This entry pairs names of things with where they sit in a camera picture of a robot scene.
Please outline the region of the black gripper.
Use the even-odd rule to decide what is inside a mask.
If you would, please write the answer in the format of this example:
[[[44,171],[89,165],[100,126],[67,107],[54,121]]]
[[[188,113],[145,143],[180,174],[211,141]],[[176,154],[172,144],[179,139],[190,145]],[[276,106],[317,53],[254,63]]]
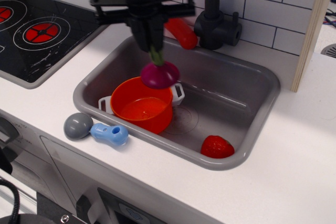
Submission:
[[[102,24],[125,23],[128,18],[135,18],[130,20],[130,28],[145,52],[149,52],[150,46],[162,50],[167,19],[195,14],[193,0],[90,0],[90,4],[96,8]],[[146,22],[142,21],[148,19],[149,34]]]

